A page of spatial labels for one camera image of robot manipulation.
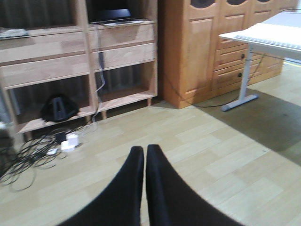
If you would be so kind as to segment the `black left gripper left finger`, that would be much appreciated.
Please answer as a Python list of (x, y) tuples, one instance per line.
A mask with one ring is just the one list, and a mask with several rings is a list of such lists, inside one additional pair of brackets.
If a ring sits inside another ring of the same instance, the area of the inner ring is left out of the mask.
[(107, 187), (61, 226), (139, 226), (143, 192), (144, 153), (133, 146)]

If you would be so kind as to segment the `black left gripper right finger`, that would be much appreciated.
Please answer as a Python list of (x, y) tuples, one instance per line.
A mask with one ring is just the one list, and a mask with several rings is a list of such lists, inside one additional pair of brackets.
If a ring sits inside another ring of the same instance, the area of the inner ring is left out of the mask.
[(201, 198), (176, 172), (161, 147), (147, 147), (146, 196), (151, 226), (239, 226)]

